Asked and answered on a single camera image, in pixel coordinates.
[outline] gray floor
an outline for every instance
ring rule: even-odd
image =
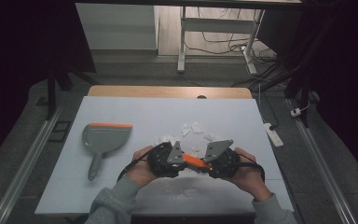
[[[197,83],[201,86],[229,87],[235,82],[249,79],[242,58],[189,58],[186,61],[186,72],[182,75],[176,73],[174,57],[94,54],[94,60],[98,75],[91,76],[103,84],[194,86],[194,83]],[[262,71],[266,65],[260,64],[257,68]],[[90,88],[90,84],[78,77],[71,75],[71,79],[75,84],[71,91],[58,91],[61,98],[66,97],[59,122],[74,121],[82,97]],[[260,101],[257,93],[253,96],[260,103],[265,120],[276,123],[273,113],[279,120],[277,133],[283,140],[284,147],[274,148],[274,153],[285,177],[296,210],[296,219],[298,223],[342,223],[296,126],[296,120],[289,114],[290,108],[282,90],[282,86],[277,86],[266,95],[261,95]],[[43,102],[41,97],[47,97],[46,81],[32,87],[27,106],[0,148],[0,199],[44,122],[47,107],[46,104],[40,103]],[[358,220],[358,164],[345,145],[323,122],[316,111],[316,101],[312,101],[310,105],[309,121],[310,131]],[[63,141],[60,139],[64,137],[62,133],[52,133],[49,136],[49,141],[7,223],[71,223],[70,219],[64,217],[34,215],[62,150]]]

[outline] power strip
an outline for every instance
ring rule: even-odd
[[[275,130],[270,130],[269,127],[271,127],[270,123],[264,124],[264,128],[266,129],[267,135],[269,137],[269,140],[271,140],[272,145],[274,145],[275,147],[283,146],[283,141],[281,140],[277,132],[275,132]]]

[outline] wall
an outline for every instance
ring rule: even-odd
[[[90,49],[158,47],[156,7],[76,4],[76,8]]]

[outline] metal frame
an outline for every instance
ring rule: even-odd
[[[290,109],[293,109],[292,103],[289,99],[286,99],[287,106]],[[355,224],[357,223],[356,218],[353,215],[353,212],[345,199],[344,194],[342,193],[341,188],[339,187],[336,179],[333,177],[333,174],[330,171],[327,162],[324,160],[324,156],[321,153],[318,145],[313,139],[310,129],[307,128],[300,118],[296,118],[296,125],[299,129],[303,140],[310,151],[312,160],[315,162],[315,166],[321,175],[322,181],[327,188],[327,191],[330,193],[330,196],[333,200],[334,205],[336,206],[337,212],[341,217],[342,223],[344,224]]]
[[[11,211],[13,210],[16,201],[19,199],[25,184],[27,183],[28,177],[34,169],[37,159],[39,158],[40,153],[43,150],[46,142],[48,141],[48,136],[51,133],[51,130],[54,128],[58,117],[62,112],[62,107],[65,103],[65,96],[63,97],[60,105],[57,110],[51,116],[50,120],[46,120],[39,133],[37,134],[36,139],[28,150],[27,155],[25,156],[22,164],[17,171],[16,175],[10,182],[10,185],[5,192],[5,195],[0,202],[0,223],[6,223]]]
[[[255,42],[255,36],[260,26],[261,18],[264,10],[261,10],[255,21],[238,21],[238,20],[220,20],[220,19],[203,19],[203,18],[187,18],[186,7],[181,7],[181,35],[178,55],[178,73],[185,72],[185,35],[186,32],[210,32],[210,33],[233,33],[233,34],[249,34],[249,42],[243,49],[246,66],[251,75],[257,74],[255,65],[252,62],[250,52]]]

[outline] sleeve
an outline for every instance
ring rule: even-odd
[[[131,223],[131,210],[139,189],[131,179],[123,175],[112,189],[102,189],[92,202],[86,224]]]
[[[274,193],[264,202],[252,201],[252,205],[255,208],[255,224],[297,224],[293,213],[281,208]]]

